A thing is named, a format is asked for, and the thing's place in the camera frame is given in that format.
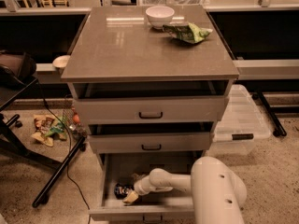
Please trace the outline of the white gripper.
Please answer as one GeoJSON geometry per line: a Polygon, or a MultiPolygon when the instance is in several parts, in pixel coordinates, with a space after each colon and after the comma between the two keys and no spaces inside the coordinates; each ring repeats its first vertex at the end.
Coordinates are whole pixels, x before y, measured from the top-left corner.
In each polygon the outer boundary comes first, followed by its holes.
{"type": "Polygon", "coordinates": [[[122,200],[125,204],[134,203],[140,196],[144,196],[153,191],[153,186],[150,183],[148,175],[139,175],[133,173],[131,177],[134,180],[134,190],[130,191],[128,195],[122,200]]]}

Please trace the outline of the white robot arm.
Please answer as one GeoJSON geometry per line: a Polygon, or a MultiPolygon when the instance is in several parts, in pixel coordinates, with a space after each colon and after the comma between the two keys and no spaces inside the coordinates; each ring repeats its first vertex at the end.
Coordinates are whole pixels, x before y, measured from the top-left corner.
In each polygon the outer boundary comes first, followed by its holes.
{"type": "Polygon", "coordinates": [[[202,157],[189,175],[176,175],[161,168],[148,175],[136,175],[132,189],[122,200],[126,204],[151,192],[177,189],[192,196],[196,224],[245,224],[240,207],[247,199],[243,180],[223,162],[202,157]]]}

